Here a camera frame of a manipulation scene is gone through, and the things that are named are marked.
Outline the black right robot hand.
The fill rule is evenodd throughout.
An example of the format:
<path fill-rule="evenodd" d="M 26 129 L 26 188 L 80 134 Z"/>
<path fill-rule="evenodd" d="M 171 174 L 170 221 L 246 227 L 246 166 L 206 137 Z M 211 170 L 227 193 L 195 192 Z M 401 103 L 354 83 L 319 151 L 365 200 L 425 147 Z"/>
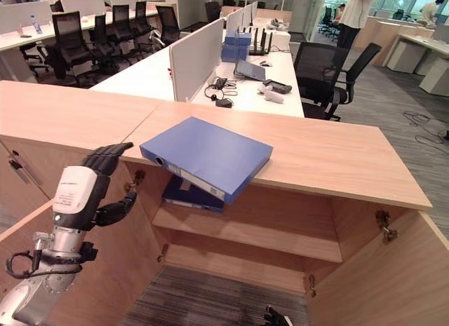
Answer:
<path fill-rule="evenodd" d="M 293 326 L 288 316 L 280 314 L 271 305 L 265 309 L 264 324 L 266 326 Z"/>

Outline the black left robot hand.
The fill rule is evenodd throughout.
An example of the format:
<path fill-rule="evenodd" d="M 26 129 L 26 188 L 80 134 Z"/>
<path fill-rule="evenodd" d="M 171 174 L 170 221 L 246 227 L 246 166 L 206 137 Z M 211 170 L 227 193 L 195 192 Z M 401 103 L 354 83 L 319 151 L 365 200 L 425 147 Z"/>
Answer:
<path fill-rule="evenodd" d="M 133 143 L 99 147 L 78 165 L 66 167 L 53 199 L 53 223 L 69 229 L 90 231 L 94 226 L 109 226 L 121 221 L 133 208 L 137 193 L 128 191 L 118 202 L 100 206 L 119 157 Z"/>

